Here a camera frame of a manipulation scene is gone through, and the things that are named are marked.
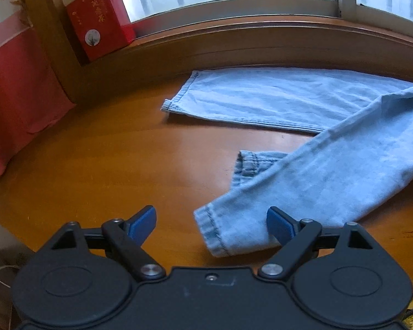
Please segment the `red tea box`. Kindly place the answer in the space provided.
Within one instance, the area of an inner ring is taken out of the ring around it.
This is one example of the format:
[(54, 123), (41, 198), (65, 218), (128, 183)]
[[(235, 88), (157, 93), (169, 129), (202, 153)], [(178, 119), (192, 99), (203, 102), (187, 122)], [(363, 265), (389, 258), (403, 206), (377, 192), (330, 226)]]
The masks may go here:
[(123, 0), (63, 0), (75, 34), (90, 61), (124, 48), (135, 31)]

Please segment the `light blue denim jeans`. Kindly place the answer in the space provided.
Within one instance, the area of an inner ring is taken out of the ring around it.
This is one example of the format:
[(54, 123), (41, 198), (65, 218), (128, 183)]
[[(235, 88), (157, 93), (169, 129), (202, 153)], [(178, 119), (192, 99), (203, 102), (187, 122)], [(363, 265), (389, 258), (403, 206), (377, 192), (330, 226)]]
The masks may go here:
[(413, 180), (407, 81), (335, 69), (194, 71), (162, 111), (313, 134), (290, 153), (239, 152), (229, 191), (194, 213), (216, 257), (275, 247), (266, 226), (272, 206), (341, 227)]

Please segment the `red and white curtain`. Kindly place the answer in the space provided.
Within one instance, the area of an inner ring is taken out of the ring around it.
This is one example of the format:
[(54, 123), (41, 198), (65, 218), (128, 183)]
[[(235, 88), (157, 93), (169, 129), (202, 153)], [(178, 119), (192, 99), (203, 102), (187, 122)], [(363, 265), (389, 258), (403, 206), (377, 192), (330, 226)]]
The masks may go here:
[(73, 107), (24, 0), (0, 0), (0, 176), (16, 153)]

